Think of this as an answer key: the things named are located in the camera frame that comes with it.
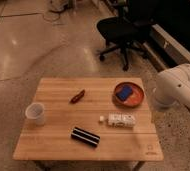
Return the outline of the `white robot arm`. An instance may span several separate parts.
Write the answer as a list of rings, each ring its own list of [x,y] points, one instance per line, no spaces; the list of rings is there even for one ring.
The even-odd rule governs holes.
[[[158,109],[169,108],[175,102],[190,109],[190,64],[181,64],[159,72],[152,101]]]

